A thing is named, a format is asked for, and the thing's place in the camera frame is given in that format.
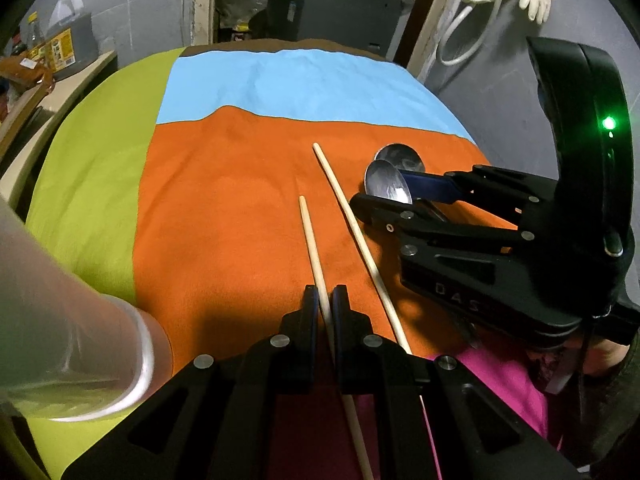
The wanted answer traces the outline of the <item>person's right hand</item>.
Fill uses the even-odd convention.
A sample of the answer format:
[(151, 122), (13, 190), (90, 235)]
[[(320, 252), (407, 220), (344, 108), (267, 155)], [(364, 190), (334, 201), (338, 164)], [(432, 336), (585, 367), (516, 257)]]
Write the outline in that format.
[(558, 394), (579, 374), (599, 376), (623, 362), (629, 344), (608, 339), (572, 338), (562, 347), (544, 352), (527, 352), (536, 381), (544, 393)]

